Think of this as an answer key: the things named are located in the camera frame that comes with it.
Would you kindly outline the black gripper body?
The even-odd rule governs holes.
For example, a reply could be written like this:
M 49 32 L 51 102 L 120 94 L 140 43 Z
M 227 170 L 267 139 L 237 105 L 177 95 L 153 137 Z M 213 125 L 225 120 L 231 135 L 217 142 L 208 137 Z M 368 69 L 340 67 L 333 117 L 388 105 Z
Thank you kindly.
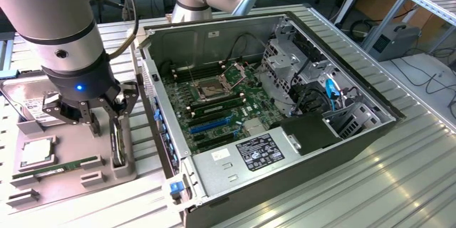
M 100 97 L 113 100 L 120 93 L 119 81 L 115 79 L 105 51 L 97 60 L 80 70 L 59 72 L 43 67 L 43 71 L 60 95 L 69 101 L 89 101 Z

